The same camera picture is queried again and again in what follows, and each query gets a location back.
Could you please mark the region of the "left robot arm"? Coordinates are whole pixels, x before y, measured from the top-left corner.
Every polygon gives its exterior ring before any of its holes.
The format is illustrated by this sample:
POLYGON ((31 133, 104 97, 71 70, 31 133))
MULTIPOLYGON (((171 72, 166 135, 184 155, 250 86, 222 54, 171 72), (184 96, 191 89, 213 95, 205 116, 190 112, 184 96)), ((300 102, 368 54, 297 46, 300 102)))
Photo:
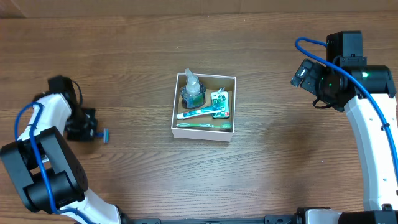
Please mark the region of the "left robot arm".
POLYGON ((98 131, 94 108, 83 107, 76 81, 63 75, 48 80, 18 113, 14 142, 1 148, 1 160, 24 206, 31 212, 65 215, 77 223, 129 223, 121 209, 88 186, 86 172, 68 141, 109 142, 98 131))

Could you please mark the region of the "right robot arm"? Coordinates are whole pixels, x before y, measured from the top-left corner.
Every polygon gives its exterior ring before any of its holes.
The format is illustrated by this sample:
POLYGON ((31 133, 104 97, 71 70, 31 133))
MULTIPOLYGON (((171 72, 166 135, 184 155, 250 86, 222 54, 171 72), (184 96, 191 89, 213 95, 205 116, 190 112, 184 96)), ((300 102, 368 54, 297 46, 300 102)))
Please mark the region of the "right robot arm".
POLYGON ((364 182, 364 209, 339 212, 302 207, 292 223, 397 223, 397 90, 385 65, 368 65, 360 31, 341 31, 326 42, 299 37, 307 56, 291 79, 323 108, 343 112, 354 133, 364 182))

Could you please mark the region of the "green white soap packet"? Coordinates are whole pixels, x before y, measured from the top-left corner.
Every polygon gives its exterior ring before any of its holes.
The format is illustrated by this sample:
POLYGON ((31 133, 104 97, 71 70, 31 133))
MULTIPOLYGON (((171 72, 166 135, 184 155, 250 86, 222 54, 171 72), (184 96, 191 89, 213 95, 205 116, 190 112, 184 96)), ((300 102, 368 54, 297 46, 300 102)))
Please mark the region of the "green white soap packet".
POLYGON ((229 94, 224 88, 211 93, 211 102, 221 110, 212 114, 213 119, 228 119, 230 117, 229 94))

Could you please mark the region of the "blue disposable razor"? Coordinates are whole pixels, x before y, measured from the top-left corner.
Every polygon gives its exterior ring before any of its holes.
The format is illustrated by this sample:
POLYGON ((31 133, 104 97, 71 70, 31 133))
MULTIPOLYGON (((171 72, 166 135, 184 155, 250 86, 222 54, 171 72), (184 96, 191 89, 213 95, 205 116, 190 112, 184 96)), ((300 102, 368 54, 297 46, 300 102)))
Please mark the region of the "blue disposable razor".
POLYGON ((96 138, 101 138, 105 144, 109 143, 109 129, 104 128, 102 132, 95 133, 96 138))

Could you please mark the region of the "teal toothpaste tube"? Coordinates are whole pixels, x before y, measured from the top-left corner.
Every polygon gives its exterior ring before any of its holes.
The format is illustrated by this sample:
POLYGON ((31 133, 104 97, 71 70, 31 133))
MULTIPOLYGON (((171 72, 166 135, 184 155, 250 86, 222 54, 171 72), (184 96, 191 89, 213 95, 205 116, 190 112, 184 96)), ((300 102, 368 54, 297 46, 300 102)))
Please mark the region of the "teal toothpaste tube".
POLYGON ((219 112, 222 112, 222 109, 223 109, 223 107, 219 104, 211 105, 211 106, 204 107, 202 109, 191 110, 188 112, 180 113, 177 115, 177 119, 188 119, 188 118, 192 118, 192 117, 196 117, 196 116, 219 113, 219 112))

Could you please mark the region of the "green white toothbrush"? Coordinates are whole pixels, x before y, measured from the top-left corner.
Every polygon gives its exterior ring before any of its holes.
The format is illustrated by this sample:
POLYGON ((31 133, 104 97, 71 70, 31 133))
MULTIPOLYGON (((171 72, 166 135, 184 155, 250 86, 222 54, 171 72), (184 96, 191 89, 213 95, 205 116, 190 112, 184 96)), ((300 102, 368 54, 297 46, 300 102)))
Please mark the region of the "green white toothbrush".
POLYGON ((227 124, 222 124, 222 125, 214 125, 214 124, 206 124, 206 123, 199 123, 199 124, 194 124, 194 123, 180 123, 177 124, 178 128, 216 128, 216 129, 231 129, 232 125, 227 123, 227 124))

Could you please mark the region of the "purple soap pump bottle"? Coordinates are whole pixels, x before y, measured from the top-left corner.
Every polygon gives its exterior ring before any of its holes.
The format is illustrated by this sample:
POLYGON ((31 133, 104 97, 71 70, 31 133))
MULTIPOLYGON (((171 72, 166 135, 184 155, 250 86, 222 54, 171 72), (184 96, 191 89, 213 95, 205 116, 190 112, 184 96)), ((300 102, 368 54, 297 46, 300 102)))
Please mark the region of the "purple soap pump bottle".
POLYGON ((189 69, 185 69, 186 85, 180 90, 182 106, 186 109, 199 108, 205 104, 206 86, 189 69))

